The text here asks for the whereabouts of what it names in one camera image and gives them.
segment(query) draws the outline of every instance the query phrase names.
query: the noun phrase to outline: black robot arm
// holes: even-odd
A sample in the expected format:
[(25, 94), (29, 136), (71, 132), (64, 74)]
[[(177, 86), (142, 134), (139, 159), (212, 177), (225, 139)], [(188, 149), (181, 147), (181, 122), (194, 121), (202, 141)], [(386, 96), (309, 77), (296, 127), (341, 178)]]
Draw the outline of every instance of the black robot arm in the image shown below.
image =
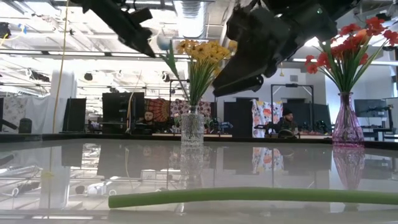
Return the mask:
[(262, 0), (267, 6), (237, 5), (227, 22), (227, 37), (238, 42), (236, 54), (213, 82), (215, 96), (260, 89), (283, 60), (306, 41), (337, 35), (336, 20), (360, 0)]

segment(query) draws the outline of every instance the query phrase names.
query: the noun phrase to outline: glass table surface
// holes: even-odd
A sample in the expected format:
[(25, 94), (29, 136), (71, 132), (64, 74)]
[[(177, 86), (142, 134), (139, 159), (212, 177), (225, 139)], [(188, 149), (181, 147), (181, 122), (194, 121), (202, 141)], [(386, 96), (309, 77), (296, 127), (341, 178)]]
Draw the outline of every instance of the glass table surface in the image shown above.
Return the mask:
[(0, 223), (398, 223), (393, 205), (191, 202), (109, 209), (110, 195), (275, 187), (398, 192), (398, 152), (328, 144), (74, 139), (0, 144)]

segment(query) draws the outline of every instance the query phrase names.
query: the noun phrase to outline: colorful tapestry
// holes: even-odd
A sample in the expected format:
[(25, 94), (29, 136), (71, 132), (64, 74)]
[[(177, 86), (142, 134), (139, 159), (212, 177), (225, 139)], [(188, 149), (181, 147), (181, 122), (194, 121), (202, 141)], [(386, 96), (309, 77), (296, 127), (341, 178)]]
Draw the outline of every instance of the colorful tapestry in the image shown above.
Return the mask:
[[(189, 104), (187, 101), (175, 100), (172, 101), (170, 108), (170, 101), (165, 99), (145, 99), (145, 111), (151, 111), (154, 114), (155, 122), (166, 122), (170, 116), (170, 110), (172, 114), (188, 113)], [(209, 117), (211, 115), (211, 103), (199, 102), (199, 113)]]
[(273, 121), (274, 124), (278, 123), (282, 117), (282, 102), (274, 102), (274, 117), (271, 118), (271, 103), (253, 100), (251, 108), (253, 115), (252, 136), (254, 138), (264, 138), (265, 131), (261, 129), (254, 129), (259, 124), (268, 124)]
[(170, 101), (165, 99), (145, 99), (145, 111), (154, 114), (155, 122), (166, 122), (169, 117)]
[[(211, 103), (209, 102), (199, 102), (199, 113), (205, 115), (205, 117), (209, 117), (211, 115)], [(175, 100), (172, 102), (171, 108), (172, 114), (178, 113), (188, 113), (189, 112), (189, 104), (187, 101)]]

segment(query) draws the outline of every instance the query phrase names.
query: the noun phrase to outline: patterned fabric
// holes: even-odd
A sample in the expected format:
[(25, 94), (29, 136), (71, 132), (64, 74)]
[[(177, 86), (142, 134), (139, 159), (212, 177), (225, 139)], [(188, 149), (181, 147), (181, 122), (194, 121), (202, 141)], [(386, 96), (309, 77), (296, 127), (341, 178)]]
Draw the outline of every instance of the patterned fabric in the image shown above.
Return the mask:
[[(274, 170), (284, 169), (284, 158), (278, 149), (274, 151)], [(253, 148), (253, 174), (272, 170), (272, 150), (266, 147)]]
[[(16, 126), (19, 126), (19, 121), (25, 118), (27, 98), (23, 97), (5, 97), (2, 112), (2, 118)], [(13, 130), (3, 125), (2, 130), (7, 133), (18, 133), (18, 130)]]
[(145, 99), (145, 111), (154, 113), (155, 122), (166, 122), (169, 117), (170, 102), (165, 99)]
[(274, 124), (278, 123), (279, 118), (282, 117), (282, 102), (274, 102), (274, 117), (271, 118), (271, 104), (263, 101), (253, 100), (253, 106), (251, 108), (253, 115), (253, 128), (252, 136), (254, 138), (264, 138), (265, 131), (261, 129), (254, 129), (259, 124), (268, 124), (273, 120)]
[[(166, 122), (167, 118), (170, 116), (169, 111), (170, 102), (165, 99), (145, 99), (145, 111), (151, 111), (154, 113), (155, 122)], [(175, 100), (172, 101), (171, 107), (172, 114), (178, 113), (188, 113), (189, 104), (187, 101)], [(211, 115), (211, 103), (209, 102), (199, 102), (199, 112), (204, 114), (205, 117)]]
[[(205, 115), (205, 117), (209, 117), (211, 114), (211, 104), (209, 102), (199, 102), (199, 113)], [(189, 112), (189, 104), (187, 101), (175, 100), (172, 102), (172, 114), (178, 113), (188, 113)]]

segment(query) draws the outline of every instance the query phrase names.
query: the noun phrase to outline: black cap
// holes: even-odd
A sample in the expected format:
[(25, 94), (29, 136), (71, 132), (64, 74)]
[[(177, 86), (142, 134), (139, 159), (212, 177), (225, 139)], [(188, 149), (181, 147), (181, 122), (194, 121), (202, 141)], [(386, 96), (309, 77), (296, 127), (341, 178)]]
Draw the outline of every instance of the black cap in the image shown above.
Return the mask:
[(289, 115), (289, 114), (292, 114), (292, 113), (293, 112), (291, 110), (289, 110), (288, 108), (283, 108), (282, 116), (286, 116), (286, 115)]

